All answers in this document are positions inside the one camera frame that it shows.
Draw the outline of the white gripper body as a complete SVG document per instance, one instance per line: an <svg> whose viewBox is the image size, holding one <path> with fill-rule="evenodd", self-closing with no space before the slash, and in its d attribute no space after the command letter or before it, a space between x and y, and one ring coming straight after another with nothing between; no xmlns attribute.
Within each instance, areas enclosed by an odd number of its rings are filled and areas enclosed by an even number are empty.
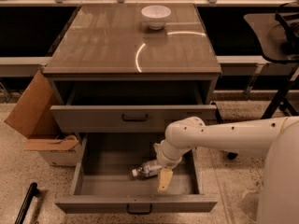
<svg viewBox="0 0 299 224"><path fill-rule="evenodd" d="M175 169L182 160L182 150L173 147L166 140L163 140L160 144L160 149L156 152L157 161L167 169Z"/></svg>

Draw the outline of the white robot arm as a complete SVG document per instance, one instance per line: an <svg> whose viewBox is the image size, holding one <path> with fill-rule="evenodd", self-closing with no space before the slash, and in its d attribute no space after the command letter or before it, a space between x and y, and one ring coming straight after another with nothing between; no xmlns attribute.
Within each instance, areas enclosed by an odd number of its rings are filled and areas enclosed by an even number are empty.
<svg viewBox="0 0 299 224"><path fill-rule="evenodd" d="M173 169L194 147L265 153L257 224L299 224L299 118L284 117L206 126L191 117L167 126L155 146L162 170L158 190L171 182Z"/></svg>

